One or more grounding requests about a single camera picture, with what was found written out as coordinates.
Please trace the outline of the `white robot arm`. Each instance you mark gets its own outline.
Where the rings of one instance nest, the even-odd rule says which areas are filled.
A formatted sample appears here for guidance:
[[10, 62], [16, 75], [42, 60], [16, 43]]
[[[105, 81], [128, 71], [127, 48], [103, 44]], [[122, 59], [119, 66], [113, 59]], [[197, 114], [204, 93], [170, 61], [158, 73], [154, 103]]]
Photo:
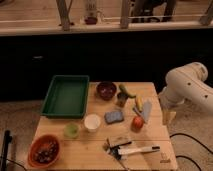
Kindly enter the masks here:
[[170, 124], [176, 116], [173, 108], [186, 99], [213, 114], [213, 88], [204, 83], [207, 77], [208, 70], [200, 62], [171, 69], [166, 74], [166, 86], [158, 94], [164, 125]]

